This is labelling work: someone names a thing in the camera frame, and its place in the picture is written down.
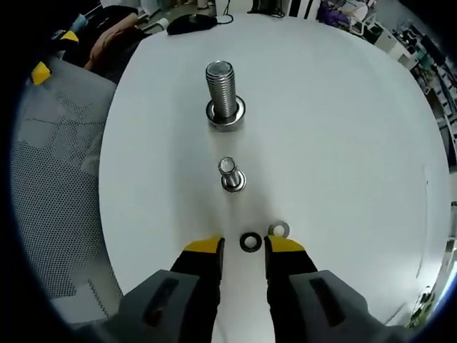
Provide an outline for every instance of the chair backrest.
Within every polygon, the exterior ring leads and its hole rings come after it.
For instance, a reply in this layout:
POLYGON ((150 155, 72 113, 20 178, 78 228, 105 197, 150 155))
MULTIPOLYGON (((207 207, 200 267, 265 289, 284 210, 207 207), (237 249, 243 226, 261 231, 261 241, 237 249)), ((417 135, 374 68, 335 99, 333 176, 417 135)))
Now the chair backrest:
POLYGON ((11 195, 24 248, 73 327, 116 313, 122 296, 101 230, 98 163, 116 85, 59 59, 24 88, 11 148, 11 195))

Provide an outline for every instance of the white table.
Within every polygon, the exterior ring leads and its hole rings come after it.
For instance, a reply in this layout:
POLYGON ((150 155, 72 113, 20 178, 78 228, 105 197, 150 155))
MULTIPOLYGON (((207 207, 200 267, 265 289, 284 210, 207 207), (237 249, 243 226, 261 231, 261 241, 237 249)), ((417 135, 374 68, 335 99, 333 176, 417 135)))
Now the white table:
POLYGON ((225 236, 214 342, 274 342, 264 251, 241 251, 244 232, 286 221, 316 266, 387 322, 434 283, 450 227, 446 155, 413 77, 357 37, 289 17, 144 40, 108 115, 99 191, 124 293, 190 241, 225 236), (215 60, 235 69, 241 131, 207 124, 215 60), (246 174, 241 193, 221 187, 223 156, 246 174))

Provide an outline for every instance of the black mouse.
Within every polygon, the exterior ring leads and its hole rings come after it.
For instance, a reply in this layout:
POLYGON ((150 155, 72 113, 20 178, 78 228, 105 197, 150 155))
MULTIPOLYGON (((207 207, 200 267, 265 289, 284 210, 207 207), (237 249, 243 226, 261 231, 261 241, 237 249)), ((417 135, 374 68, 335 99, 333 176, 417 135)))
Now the black mouse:
POLYGON ((205 16, 204 14, 187 14, 174 19, 166 31, 169 35, 187 34, 194 31, 209 30, 217 25, 215 16, 205 16))

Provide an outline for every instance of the mesh chair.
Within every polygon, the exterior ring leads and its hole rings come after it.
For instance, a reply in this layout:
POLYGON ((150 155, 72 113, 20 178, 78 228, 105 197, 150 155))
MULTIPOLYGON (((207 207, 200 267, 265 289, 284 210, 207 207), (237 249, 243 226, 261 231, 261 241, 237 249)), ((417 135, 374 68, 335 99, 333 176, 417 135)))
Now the mesh chair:
POLYGON ((116 85, 59 59, 28 84, 11 148, 20 235, 51 303, 73 327, 116 313, 122 293, 101 230, 101 139, 116 85))

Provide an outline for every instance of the threaded bolt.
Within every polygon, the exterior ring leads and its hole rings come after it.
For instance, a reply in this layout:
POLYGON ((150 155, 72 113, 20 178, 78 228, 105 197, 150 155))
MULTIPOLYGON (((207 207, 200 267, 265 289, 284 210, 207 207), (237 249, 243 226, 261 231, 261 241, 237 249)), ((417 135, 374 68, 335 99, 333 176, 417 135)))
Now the threaded bolt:
POLYGON ((206 67, 206 81, 214 104, 214 114, 220 118, 233 116, 236 108, 235 71, 230 63, 216 61, 206 67))

